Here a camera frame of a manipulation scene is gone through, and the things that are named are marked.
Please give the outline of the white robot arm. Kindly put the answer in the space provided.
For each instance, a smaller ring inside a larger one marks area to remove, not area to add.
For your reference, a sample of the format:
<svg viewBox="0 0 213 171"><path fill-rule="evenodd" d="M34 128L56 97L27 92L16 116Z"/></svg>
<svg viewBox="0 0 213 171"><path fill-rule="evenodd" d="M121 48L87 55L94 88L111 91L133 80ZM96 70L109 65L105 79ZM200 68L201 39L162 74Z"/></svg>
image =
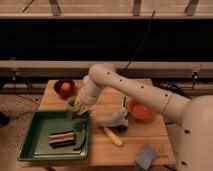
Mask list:
<svg viewBox="0 0 213 171"><path fill-rule="evenodd" d="M83 104L96 103L104 87L112 87L182 128L178 171L213 169L213 95L188 99L171 91L119 75L110 63L92 65L79 90Z"/></svg>

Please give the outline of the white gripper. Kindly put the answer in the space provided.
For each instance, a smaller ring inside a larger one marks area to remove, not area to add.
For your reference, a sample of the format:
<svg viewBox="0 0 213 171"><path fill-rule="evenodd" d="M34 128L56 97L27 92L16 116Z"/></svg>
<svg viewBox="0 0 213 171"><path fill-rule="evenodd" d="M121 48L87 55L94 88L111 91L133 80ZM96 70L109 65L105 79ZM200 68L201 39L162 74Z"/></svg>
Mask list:
<svg viewBox="0 0 213 171"><path fill-rule="evenodd" d="M75 99L73 112L76 115L82 115L88 110L87 105L93 105L96 103L101 91L102 87L89 79L80 89L78 93L79 98Z"/></svg>

